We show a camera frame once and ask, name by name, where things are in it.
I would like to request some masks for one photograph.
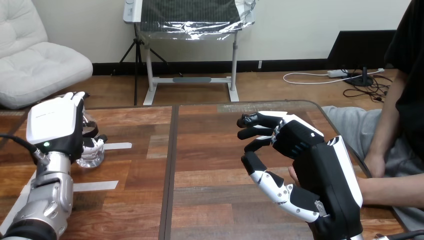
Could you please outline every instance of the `power strip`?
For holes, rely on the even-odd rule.
[[[347,70],[331,70],[327,71],[328,77],[330,78],[339,78],[339,77],[345,77],[347,76]]]

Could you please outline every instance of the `black baseboard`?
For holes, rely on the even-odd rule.
[[[93,63],[93,75],[134,75],[134,62]],[[231,61],[187,61],[170,62],[168,67],[163,62],[152,62],[153,74],[221,74],[231,73]],[[264,60],[258,68],[259,61],[238,61],[237,72],[286,72],[324,70],[327,59],[298,59],[298,60]],[[137,68],[139,75],[146,75],[146,63]]]

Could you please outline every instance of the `tripod stand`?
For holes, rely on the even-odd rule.
[[[137,106],[137,67],[139,65],[139,63],[143,63],[142,62],[142,52],[140,50],[141,45],[145,45],[144,41],[139,39],[139,36],[137,34],[137,26],[134,23],[134,32],[135,32],[135,38],[132,40],[132,44],[131,46],[129,46],[128,50],[126,51],[125,55],[122,57],[122,59],[119,61],[119,65],[122,64],[122,62],[124,61],[124,59],[127,57],[128,53],[130,53],[131,49],[133,49],[134,45],[135,45],[135,69],[134,69],[134,106]],[[153,49],[150,48],[150,52],[153,53],[156,57],[158,57],[164,64],[166,64],[166,66],[168,67],[168,69],[170,71],[176,72],[179,74],[180,77],[183,77],[183,74],[181,74],[181,72],[174,70],[170,64],[163,58],[161,57],[158,53],[156,53]]]

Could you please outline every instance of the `white wall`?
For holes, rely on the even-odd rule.
[[[93,63],[116,63],[134,38],[124,0],[33,0],[49,41]],[[256,23],[239,34],[239,60],[327,58],[341,30],[396,29],[410,0],[257,0]],[[155,40],[169,62],[230,61],[231,41]],[[126,61],[135,61],[133,50]]]

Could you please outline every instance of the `gray shorts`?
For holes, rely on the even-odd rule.
[[[381,109],[365,111],[358,107],[325,106],[322,108],[363,161],[373,140]],[[424,173],[423,161],[412,151],[405,136],[399,137],[385,157],[385,177],[402,177]],[[424,230],[424,211],[413,207],[394,207],[409,231]],[[414,238],[424,240],[424,236]]]

